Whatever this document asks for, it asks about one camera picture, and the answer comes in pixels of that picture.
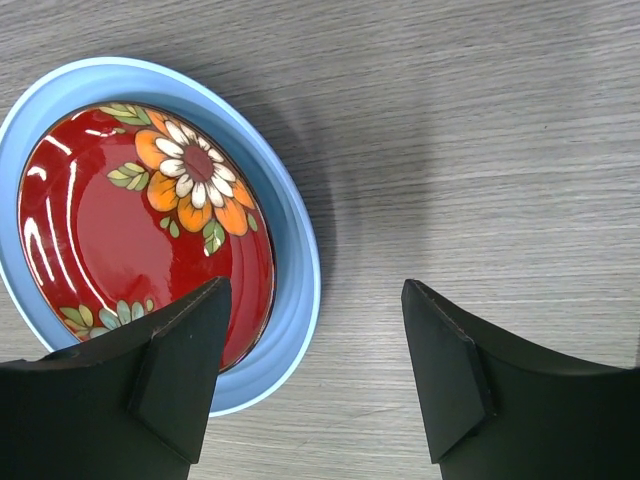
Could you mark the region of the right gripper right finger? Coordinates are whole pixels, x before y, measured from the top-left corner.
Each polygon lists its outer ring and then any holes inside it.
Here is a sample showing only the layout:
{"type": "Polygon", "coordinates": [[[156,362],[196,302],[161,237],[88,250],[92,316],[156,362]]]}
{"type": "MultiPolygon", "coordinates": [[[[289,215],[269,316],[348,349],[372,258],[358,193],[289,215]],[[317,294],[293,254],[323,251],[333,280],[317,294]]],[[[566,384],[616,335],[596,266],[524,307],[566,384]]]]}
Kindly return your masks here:
{"type": "Polygon", "coordinates": [[[537,345],[417,280],[405,332],[431,461],[445,479],[635,479],[639,372],[537,345]]]}

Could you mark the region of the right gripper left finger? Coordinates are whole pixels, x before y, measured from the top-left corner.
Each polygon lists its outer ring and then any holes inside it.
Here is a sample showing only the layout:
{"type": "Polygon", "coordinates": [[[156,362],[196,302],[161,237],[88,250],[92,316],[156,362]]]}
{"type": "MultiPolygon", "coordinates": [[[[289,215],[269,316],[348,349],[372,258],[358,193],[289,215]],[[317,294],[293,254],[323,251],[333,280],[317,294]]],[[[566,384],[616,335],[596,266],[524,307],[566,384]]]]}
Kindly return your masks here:
{"type": "Polygon", "coordinates": [[[5,479],[184,479],[201,455],[231,313],[214,278],[39,360],[1,366],[5,479]]]}

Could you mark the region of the red floral plate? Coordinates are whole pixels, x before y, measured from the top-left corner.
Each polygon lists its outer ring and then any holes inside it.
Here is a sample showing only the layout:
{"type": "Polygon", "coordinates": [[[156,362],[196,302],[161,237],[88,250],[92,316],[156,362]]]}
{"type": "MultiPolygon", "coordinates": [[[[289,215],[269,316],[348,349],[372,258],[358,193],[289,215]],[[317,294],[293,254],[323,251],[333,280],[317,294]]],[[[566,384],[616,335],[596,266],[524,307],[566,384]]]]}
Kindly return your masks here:
{"type": "Polygon", "coordinates": [[[262,206],[222,145],[174,112],[105,102],[61,117],[27,159],[17,213],[30,273],[77,340],[215,277],[232,285],[222,370],[269,322],[276,267],[262,206]]]}

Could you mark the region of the light blue plate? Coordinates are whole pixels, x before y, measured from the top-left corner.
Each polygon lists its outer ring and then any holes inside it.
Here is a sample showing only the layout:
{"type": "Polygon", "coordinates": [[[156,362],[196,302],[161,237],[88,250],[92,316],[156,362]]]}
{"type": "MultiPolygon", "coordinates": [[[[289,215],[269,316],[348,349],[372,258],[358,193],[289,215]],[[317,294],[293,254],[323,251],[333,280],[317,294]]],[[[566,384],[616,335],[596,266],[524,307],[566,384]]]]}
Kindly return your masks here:
{"type": "Polygon", "coordinates": [[[17,227],[18,184],[41,135],[63,115],[100,101],[138,100],[215,136],[254,187],[276,257],[272,317],[257,345],[219,375],[210,414],[220,417],[264,400],[294,373],[312,341],[320,310],[321,266],[313,226],[289,172],[261,134],[229,103],[192,78],[152,62],[93,57],[67,63],[32,84],[1,125],[1,276],[20,315],[50,351],[75,344],[54,325],[31,279],[17,227]]]}

